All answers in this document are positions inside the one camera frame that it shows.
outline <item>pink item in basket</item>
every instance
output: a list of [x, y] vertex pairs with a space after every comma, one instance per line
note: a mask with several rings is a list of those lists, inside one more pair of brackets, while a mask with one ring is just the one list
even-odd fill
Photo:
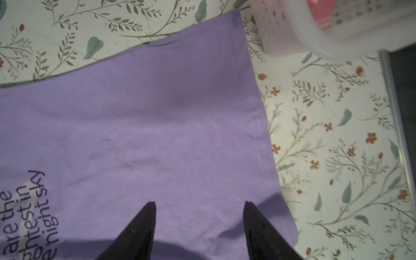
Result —
[[331, 22], [336, 0], [307, 0], [316, 24], [327, 28]]

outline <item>plastic basket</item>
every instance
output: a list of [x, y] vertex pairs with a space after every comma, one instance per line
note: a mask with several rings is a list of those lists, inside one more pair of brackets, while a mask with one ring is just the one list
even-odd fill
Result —
[[250, 5], [265, 52], [274, 57], [308, 50], [340, 62], [416, 42], [416, 0], [337, 0], [327, 29], [315, 22], [307, 0]]

